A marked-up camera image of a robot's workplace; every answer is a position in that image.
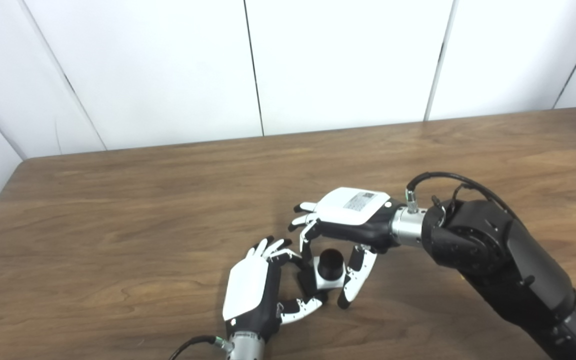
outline black cap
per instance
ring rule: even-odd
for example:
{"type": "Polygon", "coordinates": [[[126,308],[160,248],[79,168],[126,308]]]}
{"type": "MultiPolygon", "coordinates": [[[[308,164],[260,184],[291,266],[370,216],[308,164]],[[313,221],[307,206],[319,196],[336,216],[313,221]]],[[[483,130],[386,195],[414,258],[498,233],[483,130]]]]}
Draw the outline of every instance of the black cap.
{"type": "Polygon", "coordinates": [[[319,256],[317,272],[325,280],[338,280],[344,274],[344,256],[334,248],[327,248],[319,256]]]}

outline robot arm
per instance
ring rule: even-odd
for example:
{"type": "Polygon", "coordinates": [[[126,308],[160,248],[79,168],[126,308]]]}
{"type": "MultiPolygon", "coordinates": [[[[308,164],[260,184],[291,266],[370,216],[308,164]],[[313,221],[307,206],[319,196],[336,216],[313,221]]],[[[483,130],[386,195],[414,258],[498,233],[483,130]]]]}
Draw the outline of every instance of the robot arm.
{"type": "Polygon", "coordinates": [[[553,360],[576,359],[576,289],[568,274],[508,205],[481,184],[453,173],[423,173],[407,185],[406,203],[377,191],[341,187],[295,210],[310,212],[289,228],[306,225],[300,236],[304,258],[319,235],[359,244],[338,301],[342,308],[361,289],[377,253],[414,246],[438,265],[457,269],[503,319],[520,326],[553,360]],[[437,177],[462,184],[452,199],[433,197],[433,207],[419,208],[416,186],[437,177]],[[478,191],[486,200],[458,200],[461,189],[478,191]]]}
{"type": "Polygon", "coordinates": [[[562,267],[539,245],[517,215],[496,194],[452,173],[423,173],[406,189],[402,217],[422,214],[415,186],[435,177],[462,182],[451,200],[433,199],[434,207],[414,221],[393,223],[394,233],[417,237],[441,266],[457,269],[506,321],[521,327],[553,359],[576,359],[576,289],[562,267]],[[461,201],[460,189],[473,189],[486,200],[461,201]]]}

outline label sticker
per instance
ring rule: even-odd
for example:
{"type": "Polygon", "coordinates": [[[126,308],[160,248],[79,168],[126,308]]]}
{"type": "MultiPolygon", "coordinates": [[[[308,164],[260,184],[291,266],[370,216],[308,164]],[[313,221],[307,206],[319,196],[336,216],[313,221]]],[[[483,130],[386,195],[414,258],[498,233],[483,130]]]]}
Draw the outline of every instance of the label sticker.
{"type": "Polygon", "coordinates": [[[362,209],[368,205],[368,203],[375,197],[374,193],[360,192],[353,196],[350,201],[343,205],[344,209],[355,210],[355,212],[361,212],[362,209]]]}

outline cable connector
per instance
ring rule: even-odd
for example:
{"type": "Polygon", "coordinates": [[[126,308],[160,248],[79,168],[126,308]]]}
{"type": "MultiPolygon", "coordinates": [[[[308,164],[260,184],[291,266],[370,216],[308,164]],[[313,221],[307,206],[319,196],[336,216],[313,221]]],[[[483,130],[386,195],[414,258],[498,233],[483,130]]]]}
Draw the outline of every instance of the cable connector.
{"type": "Polygon", "coordinates": [[[233,350],[235,349],[235,345],[232,342],[230,342],[226,339],[223,339],[219,336],[215,336],[213,346],[216,346],[216,347],[220,348],[221,350],[226,351],[226,354],[232,353],[233,350]]]}
{"type": "Polygon", "coordinates": [[[419,211],[417,196],[414,190],[406,189],[406,205],[409,214],[416,214],[419,211]]]}

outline fingertip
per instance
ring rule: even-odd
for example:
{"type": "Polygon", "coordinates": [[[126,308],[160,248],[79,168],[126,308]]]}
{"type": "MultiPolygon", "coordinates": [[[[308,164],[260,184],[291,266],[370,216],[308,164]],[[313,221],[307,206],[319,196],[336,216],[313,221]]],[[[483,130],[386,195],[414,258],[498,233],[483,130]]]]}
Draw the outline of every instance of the fingertip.
{"type": "Polygon", "coordinates": [[[308,223],[308,215],[302,215],[299,216],[298,218],[292,219],[290,225],[288,226],[288,229],[293,227],[293,230],[295,230],[298,226],[306,225],[306,223],[308,223]]]}
{"type": "Polygon", "coordinates": [[[350,301],[346,298],[346,294],[342,291],[336,299],[336,305],[343,310],[350,308],[350,301]]]}
{"type": "Polygon", "coordinates": [[[303,259],[306,263],[310,263],[313,259],[313,251],[311,250],[311,246],[309,244],[305,244],[305,246],[301,247],[301,259],[303,259]]]}
{"type": "Polygon", "coordinates": [[[269,244],[265,248],[265,251],[263,251],[262,257],[265,259],[268,259],[270,257],[270,255],[272,255],[272,253],[274,253],[278,249],[281,249],[283,247],[283,245],[284,245],[284,239],[279,239],[279,240],[275,241],[274,243],[269,244]]]}
{"type": "Polygon", "coordinates": [[[267,244],[268,244],[267,239],[262,239],[261,241],[259,241],[259,246],[257,246],[256,249],[254,250],[253,256],[261,256],[266,250],[267,244]]]}

